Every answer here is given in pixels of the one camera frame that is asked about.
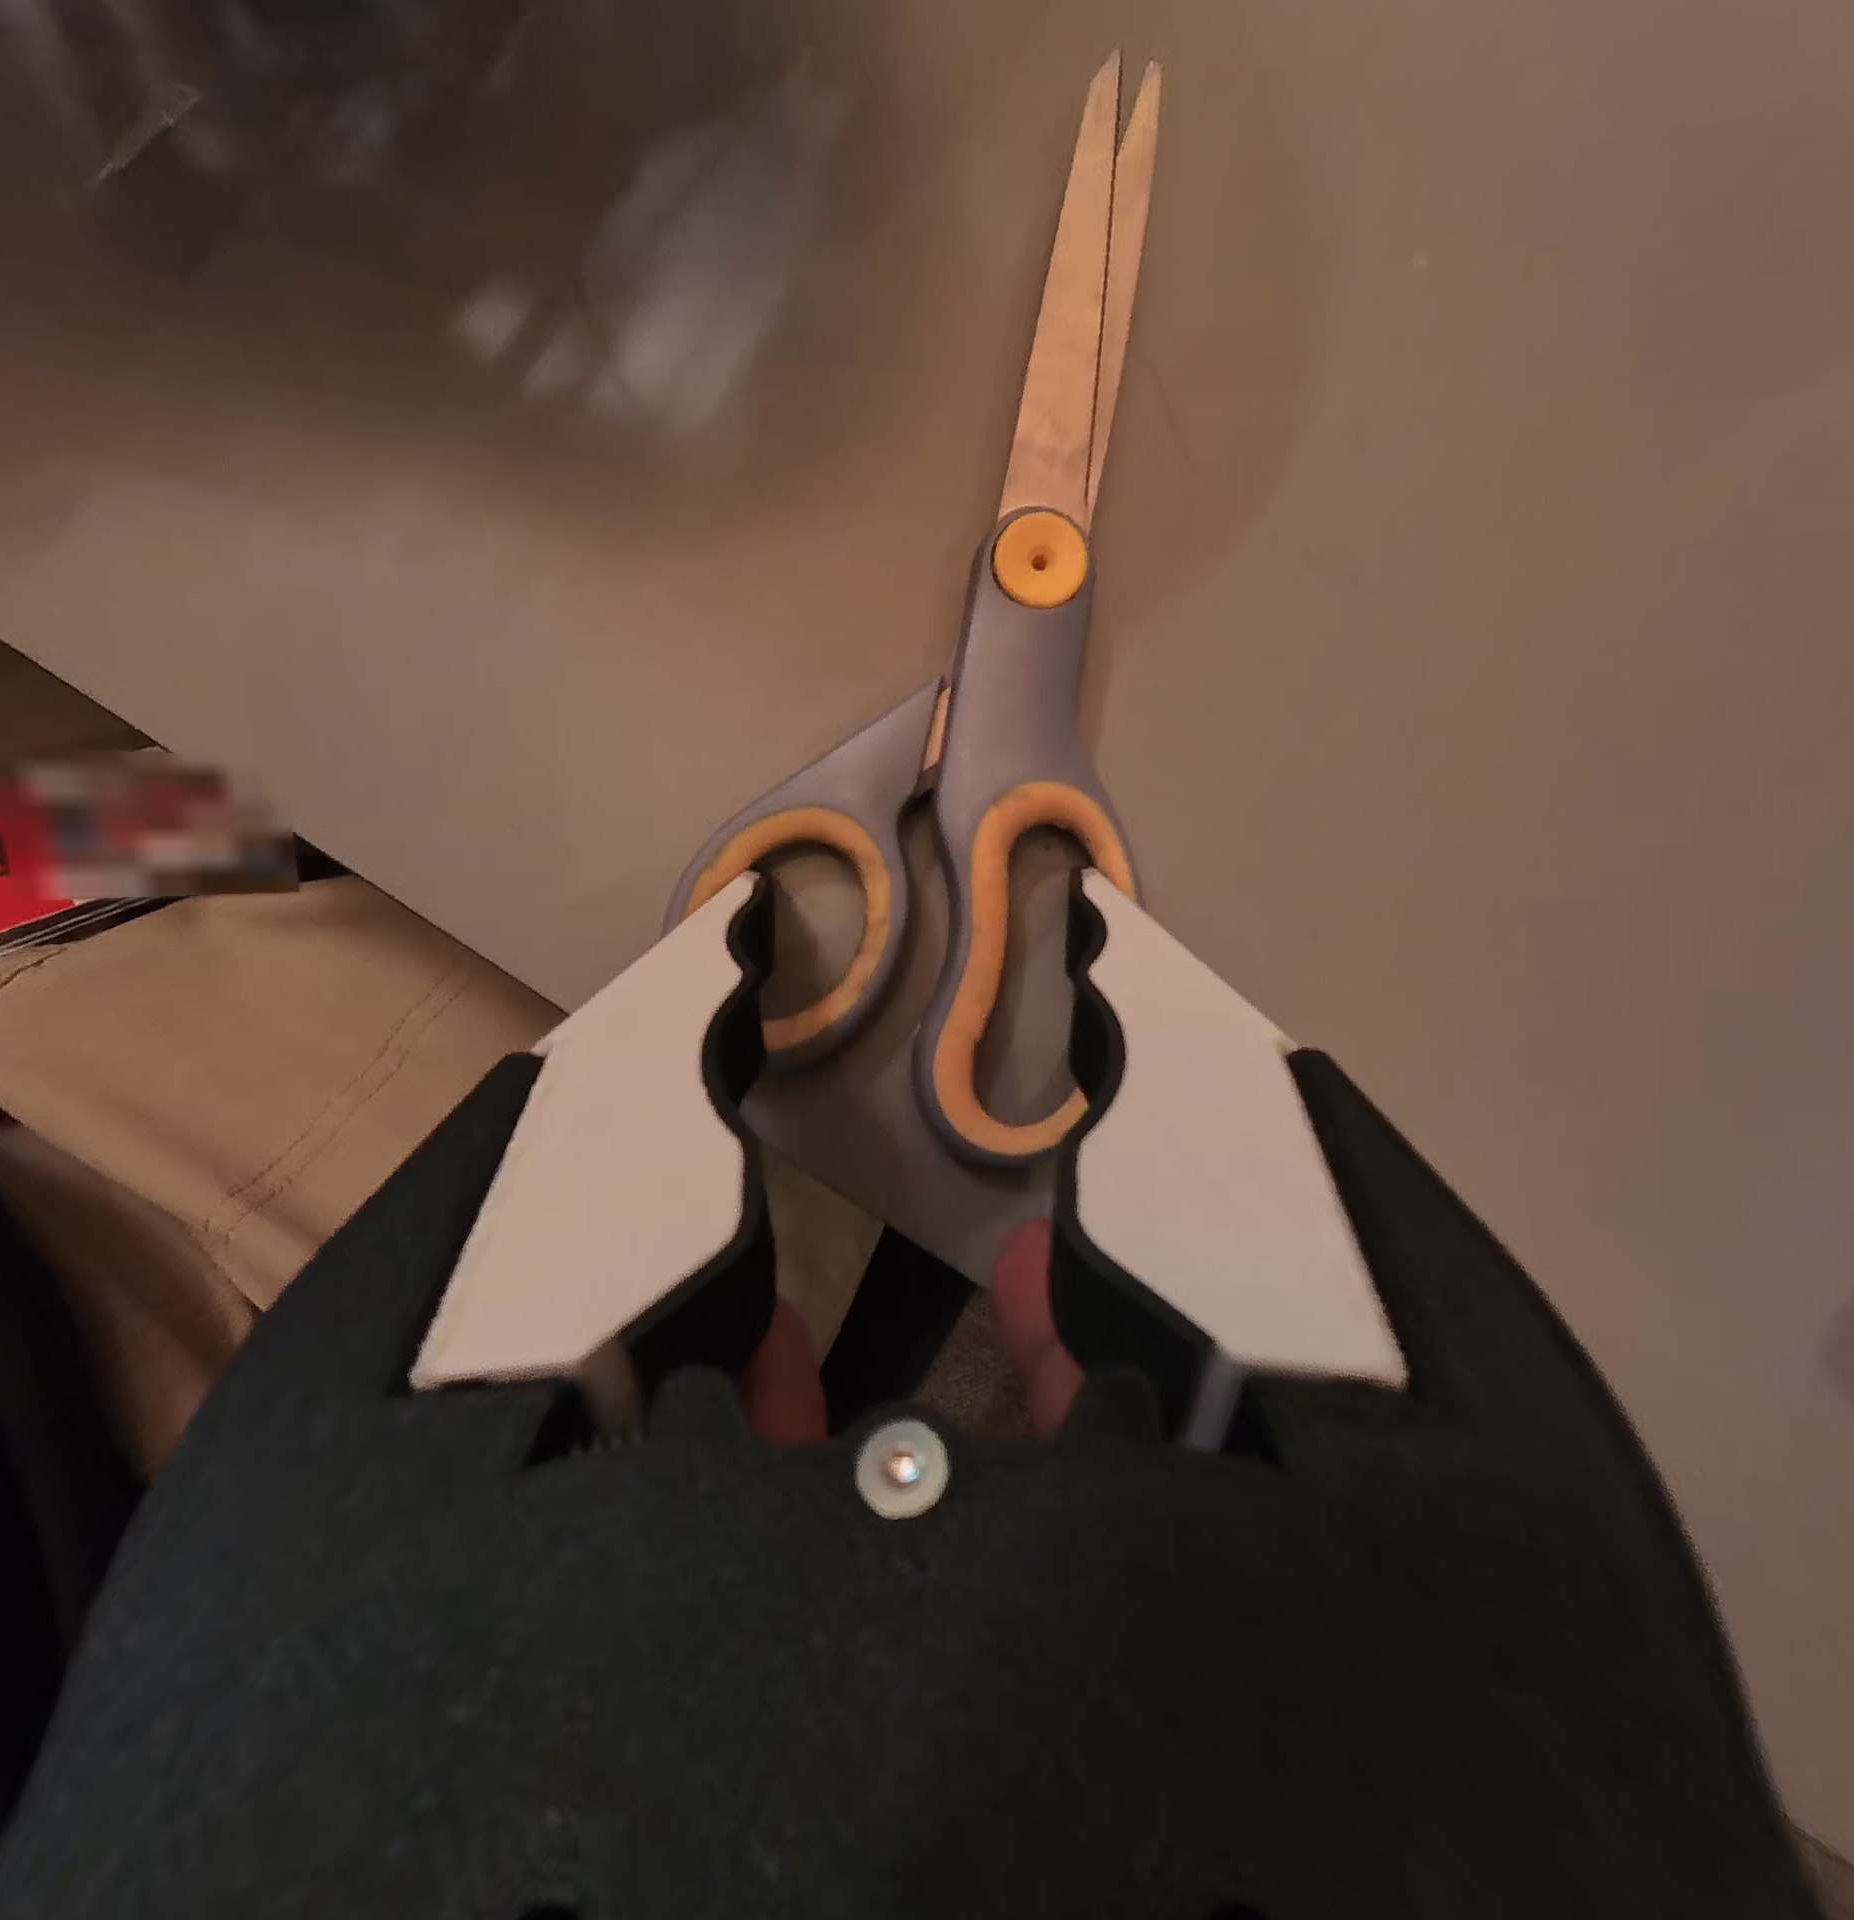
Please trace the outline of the person's tan trousers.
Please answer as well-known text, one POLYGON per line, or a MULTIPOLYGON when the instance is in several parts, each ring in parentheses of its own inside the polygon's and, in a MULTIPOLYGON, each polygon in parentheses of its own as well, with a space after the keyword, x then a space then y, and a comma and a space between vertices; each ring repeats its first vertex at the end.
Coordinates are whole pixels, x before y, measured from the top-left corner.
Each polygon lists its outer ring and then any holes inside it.
POLYGON ((355 876, 0 957, 0 1200, 137 1482, 304 1263, 561 1017, 355 876))

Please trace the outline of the red card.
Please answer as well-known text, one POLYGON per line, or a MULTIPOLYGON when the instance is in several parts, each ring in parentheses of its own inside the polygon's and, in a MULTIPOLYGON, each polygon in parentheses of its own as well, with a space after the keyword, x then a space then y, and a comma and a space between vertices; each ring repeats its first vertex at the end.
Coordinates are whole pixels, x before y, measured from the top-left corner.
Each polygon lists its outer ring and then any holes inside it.
POLYGON ((120 900, 59 900, 0 890, 0 949, 36 941, 68 938, 75 930, 104 922, 120 900))

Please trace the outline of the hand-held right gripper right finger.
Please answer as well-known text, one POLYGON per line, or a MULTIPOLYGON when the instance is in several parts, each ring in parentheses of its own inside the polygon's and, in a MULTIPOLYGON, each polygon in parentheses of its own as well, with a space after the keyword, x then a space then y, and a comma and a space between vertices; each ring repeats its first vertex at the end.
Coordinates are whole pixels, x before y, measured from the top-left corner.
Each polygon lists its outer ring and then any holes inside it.
POLYGON ((1079 876, 1081 1008, 1117 1041, 1073 1155, 1084 1250, 1169 1308, 1194 1384, 1403 1388, 1409 1365, 1294 1072, 1298 1043, 1107 876, 1079 876))

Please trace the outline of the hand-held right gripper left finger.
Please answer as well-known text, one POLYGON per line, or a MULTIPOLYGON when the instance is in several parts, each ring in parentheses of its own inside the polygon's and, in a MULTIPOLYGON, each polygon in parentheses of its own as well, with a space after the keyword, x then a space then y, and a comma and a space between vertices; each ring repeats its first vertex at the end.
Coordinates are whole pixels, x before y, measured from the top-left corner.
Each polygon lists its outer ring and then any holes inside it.
POLYGON ((534 1047, 536 1072, 408 1372, 430 1392, 740 1372, 775 1316, 762 1149, 772 900, 745 871, 534 1047))

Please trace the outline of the clear plastic wrapper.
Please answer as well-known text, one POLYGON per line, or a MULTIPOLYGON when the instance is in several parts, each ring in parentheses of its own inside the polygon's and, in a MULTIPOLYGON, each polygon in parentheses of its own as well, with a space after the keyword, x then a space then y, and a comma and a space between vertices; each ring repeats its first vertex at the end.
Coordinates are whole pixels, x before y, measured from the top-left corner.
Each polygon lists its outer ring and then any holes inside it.
POLYGON ((200 103, 204 95, 185 80, 156 80, 142 89, 139 102, 104 138, 83 191, 97 193, 121 178, 139 159, 165 142, 200 103))

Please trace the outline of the grey yellow scissors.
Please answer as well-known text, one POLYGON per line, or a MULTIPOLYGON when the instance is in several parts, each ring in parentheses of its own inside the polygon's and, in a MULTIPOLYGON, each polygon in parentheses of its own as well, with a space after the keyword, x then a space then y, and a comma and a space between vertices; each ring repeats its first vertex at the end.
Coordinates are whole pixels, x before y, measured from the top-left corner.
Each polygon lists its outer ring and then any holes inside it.
POLYGON ((1010 857, 1067 833, 1139 898, 1134 854, 1081 730, 1093 612, 1093 522, 1131 356, 1149 225, 1163 74, 1124 108, 1124 56, 1084 97, 1045 275, 1007 476, 978 548, 950 669, 723 821, 687 866, 666 930, 783 851, 828 851, 861 887, 864 932, 843 976, 771 1019, 771 1066, 843 1050, 890 995, 909 917, 900 826, 929 804, 947 932, 913 1037, 917 1107, 958 1159, 990 1170, 1057 1149, 1085 1096, 1014 1122, 979 1092, 979 1043, 1007 978, 1010 857))

